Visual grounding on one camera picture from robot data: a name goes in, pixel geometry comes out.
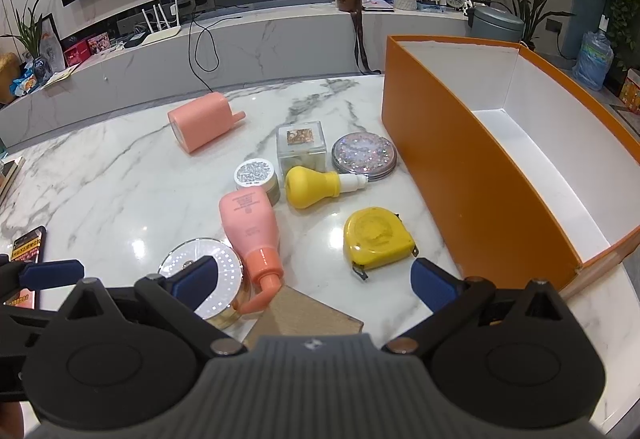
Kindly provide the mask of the yellow bulb-shaped bottle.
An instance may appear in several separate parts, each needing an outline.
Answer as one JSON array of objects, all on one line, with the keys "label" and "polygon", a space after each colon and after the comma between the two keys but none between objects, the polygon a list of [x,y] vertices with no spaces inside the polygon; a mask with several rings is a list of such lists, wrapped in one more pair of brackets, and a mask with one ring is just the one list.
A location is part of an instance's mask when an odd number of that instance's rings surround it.
[{"label": "yellow bulb-shaped bottle", "polygon": [[335,199],[367,187],[368,177],[360,174],[321,173],[303,166],[291,168],[285,176],[288,204],[306,210],[324,199]]}]

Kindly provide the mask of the pink cylinder humidifier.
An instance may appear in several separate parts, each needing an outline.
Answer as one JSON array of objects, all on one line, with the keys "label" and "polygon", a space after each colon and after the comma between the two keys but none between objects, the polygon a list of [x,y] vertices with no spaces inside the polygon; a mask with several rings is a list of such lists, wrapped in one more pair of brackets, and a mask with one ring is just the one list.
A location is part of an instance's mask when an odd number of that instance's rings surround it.
[{"label": "pink cylinder humidifier", "polygon": [[228,133],[245,118],[245,112],[233,112],[223,94],[209,92],[169,111],[167,117],[180,147],[192,154]]}]

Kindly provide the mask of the small white cream jar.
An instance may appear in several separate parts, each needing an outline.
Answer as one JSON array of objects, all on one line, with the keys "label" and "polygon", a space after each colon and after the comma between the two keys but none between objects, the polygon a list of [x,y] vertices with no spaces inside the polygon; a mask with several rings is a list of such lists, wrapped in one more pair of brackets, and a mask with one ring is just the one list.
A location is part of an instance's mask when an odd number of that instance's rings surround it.
[{"label": "small white cream jar", "polygon": [[280,186],[276,169],[266,159],[256,158],[242,162],[235,168],[233,179],[238,190],[250,187],[262,188],[271,205],[276,205],[280,200]]}]

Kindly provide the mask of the white wifi router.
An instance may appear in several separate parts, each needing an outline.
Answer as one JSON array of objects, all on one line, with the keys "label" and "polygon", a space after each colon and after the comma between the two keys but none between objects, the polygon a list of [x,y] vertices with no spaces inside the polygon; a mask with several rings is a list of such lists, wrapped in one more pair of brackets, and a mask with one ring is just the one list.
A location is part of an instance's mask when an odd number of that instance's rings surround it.
[{"label": "white wifi router", "polygon": [[174,0],[168,6],[169,12],[161,3],[155,3],[150,12],[142,11],[146,27],[149,32],[146,34],[142,45],[151,45],[168,38],[175,37],[181,30],[179,17],[178,0]]}]

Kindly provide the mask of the red gift box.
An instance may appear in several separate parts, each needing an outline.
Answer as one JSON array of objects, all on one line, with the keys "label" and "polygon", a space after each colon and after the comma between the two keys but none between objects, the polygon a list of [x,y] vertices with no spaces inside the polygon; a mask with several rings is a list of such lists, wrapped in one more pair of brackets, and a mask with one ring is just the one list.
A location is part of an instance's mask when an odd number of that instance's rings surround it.
[{"label": "red gift box", "polygon": [[80,40],[64,50],[66,66],[77,66],[92,56],[90,46],[86,40]]}]

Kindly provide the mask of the orange storage box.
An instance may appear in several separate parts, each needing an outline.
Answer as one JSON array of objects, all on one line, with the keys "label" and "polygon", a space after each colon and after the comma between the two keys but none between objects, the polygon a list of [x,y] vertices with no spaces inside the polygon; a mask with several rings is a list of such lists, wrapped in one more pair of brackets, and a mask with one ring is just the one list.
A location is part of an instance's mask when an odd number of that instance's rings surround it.
[{"label": "orange storage box", "polygon": [[521,45],[390,36],[382,121],[467,277],[572,297],[638,248],[638,141]]}]

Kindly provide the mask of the glitter round compact mirror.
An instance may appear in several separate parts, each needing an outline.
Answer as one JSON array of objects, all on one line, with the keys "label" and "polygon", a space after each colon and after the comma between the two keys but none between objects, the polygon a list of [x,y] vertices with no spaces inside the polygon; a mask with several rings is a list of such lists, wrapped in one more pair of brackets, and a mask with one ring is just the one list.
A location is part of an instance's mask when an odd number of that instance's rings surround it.
[{"label": "glitter round compact mirror", "polygon": [[390,140],[369,132],[338,138],[331,150],[332,164],[340,174],[359,174],[370,181],[393,173],[397,151]]}]

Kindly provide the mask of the green leafy floor plant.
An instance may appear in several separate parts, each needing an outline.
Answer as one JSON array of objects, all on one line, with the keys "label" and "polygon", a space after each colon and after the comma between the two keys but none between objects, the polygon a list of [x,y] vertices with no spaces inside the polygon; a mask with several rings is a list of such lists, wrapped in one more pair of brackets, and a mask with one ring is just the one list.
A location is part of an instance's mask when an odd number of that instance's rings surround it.
[{"label": "green leafy floor plant", "polygon": [[565,10],[548,9],[550,0],[494,0],[494,4],[506,7],[506,11],[514,14],[523,22],[521,43],[531,50],[536,48],[535,36],[538,26],[552,18],[570,18],[574,14]]}]

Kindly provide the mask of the golden vase dried flowers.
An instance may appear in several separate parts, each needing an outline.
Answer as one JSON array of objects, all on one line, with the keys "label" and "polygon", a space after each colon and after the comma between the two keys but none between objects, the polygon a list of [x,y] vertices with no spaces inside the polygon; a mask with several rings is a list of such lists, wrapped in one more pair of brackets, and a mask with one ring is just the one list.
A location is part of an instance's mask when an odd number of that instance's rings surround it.
[{"label": "golden vase dried flowers", "polygon": [[14,100],[10,86],[15,78],[21,76],[20,59],[13,52],[0,56],[0,104],[6,106]]}]

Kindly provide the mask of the blue water jug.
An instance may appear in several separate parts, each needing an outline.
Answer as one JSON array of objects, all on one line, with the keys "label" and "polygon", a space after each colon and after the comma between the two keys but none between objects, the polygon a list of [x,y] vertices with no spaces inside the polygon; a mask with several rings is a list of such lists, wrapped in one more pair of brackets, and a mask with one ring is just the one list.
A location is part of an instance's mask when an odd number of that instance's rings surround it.
[{"label": "blue water jug", "polygon": [[600,90],[613,58],[614,51],[605,32],[586,33],[573,68],[575,80],[586,88]]}]

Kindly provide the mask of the orange cardboard carton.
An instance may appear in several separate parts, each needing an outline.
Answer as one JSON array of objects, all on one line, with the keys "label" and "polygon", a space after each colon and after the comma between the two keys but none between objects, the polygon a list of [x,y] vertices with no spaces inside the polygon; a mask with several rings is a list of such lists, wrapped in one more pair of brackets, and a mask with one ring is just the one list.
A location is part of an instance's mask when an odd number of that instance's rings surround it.
[{"label": "orange cardboard carton", "polygon": [[636,69],[629,69],[620,91],[620,101],[631,112],[640,112],[640,73]]}]

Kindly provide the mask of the grey-green pedal trash bin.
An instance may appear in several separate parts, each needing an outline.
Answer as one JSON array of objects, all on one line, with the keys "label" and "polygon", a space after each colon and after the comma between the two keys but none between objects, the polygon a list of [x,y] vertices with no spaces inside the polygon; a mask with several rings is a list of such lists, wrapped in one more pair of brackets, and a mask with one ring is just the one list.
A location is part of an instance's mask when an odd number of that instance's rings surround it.
[{"label": "grey-green pedal trash bin", "polygon": [[518,43],[524,32],[522,19],[491,6],[476,5],[471,8],[468,22],[471,36],[485,40]]}]

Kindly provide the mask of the pink pump lotion bottle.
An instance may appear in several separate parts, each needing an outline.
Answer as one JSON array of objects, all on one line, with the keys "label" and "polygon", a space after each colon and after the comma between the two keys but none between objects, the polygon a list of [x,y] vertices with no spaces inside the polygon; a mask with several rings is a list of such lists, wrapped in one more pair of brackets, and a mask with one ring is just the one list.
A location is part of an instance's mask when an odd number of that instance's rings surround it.
[{"label": "pink pump lotion bottle", "polygon": [[238,308],[241,315],[265,310],[283,284],[276,214],[262,187],[236,190],[219,201],[228,240],[244,263],[256,294]]}]

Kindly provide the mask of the yellow tape measure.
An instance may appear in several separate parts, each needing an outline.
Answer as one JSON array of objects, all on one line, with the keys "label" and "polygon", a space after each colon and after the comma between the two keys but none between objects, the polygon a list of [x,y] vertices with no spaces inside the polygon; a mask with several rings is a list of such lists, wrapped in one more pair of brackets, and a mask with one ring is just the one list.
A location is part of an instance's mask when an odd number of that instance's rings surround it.
[{"label": "yellow tape measure", "polygon": [[352,213],[344,225],[344,253],[352,272],[361,281],[368,272],[419,254],[398,214],[383,207],[369,207]]}]

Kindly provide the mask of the clear acrylic cube box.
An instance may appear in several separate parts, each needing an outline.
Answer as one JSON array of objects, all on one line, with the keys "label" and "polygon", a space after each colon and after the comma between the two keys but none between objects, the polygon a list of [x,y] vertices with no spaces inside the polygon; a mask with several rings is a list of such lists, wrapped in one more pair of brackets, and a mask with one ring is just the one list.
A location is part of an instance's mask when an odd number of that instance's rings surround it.
[{"label": "clear acrylic cube box", "polygon": [[319,121],[283,125],[277,133],[277,157],[283,176],[296,166],[326,171],[326,138]]}]

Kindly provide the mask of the potted plant on console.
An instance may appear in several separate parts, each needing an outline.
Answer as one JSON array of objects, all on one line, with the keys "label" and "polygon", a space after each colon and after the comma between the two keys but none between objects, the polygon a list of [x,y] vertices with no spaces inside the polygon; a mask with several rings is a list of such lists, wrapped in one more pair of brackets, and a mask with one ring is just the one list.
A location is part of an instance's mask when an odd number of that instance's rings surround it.
[{"label": "potted plant on console", "polygon": [[37,84],[43,85],[52,75],[51,66],[40,51],[42,36],[43,14],[36,16],[40,0],[35,0],[32,6],[26,4],[22,12],[14,10],[17,34],[2,34],[2,38],[18,40],[32,57],[32,74],[35,75]]}]

